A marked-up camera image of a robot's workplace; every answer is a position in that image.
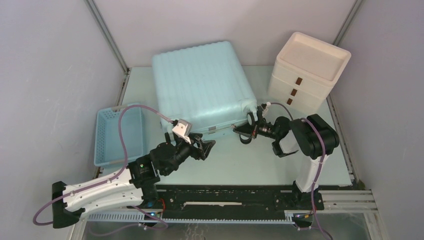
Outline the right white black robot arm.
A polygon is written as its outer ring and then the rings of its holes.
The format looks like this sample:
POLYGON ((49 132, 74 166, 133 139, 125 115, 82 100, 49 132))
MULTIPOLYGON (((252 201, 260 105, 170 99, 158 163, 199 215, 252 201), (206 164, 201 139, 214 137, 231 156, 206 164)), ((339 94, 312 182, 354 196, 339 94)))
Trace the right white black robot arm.
POLYGON ((303 153, 305 159, 294 181, 295 192, 290 196, 291 204, 297 209, 310 204, 310 194, 318 189, 324 164, 340 144, 337 132, 317 113, 294 120, 279 116, 274 123, 262 118, 236 126, 233 132, 245 145, 257 136, 273 139, 273 153, 280 158, 303 153))

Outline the light blue ribbed suitcase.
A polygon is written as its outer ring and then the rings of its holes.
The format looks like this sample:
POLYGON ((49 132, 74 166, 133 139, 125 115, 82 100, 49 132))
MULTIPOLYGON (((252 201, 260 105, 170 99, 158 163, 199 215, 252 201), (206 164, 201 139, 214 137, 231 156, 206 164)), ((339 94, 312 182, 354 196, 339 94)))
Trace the light blue ribbed suitcase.
POLYGON ((257 99, 230 42, 156 54, 151 65, 159 112, 191 123, 204 140, 257 120, 257 99))

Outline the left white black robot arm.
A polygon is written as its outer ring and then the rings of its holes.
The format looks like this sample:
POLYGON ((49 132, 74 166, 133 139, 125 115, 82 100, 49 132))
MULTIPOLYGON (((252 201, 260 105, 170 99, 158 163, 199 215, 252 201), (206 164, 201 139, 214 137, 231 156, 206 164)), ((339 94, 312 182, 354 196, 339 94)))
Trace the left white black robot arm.
POLYGON ((161 176, 177 171, 189 157, 205 160, 216 144, 202 140, 201 133, 189 134, 190 143, 178 138, 175 144, 162 142, 149 154, 127 164, 124 169, 79 183, 52 184, 52 226, 55 229, 76 224, 80 219, 101 211, 129 206, 153 208, 158 202, 155 184, 161 176))

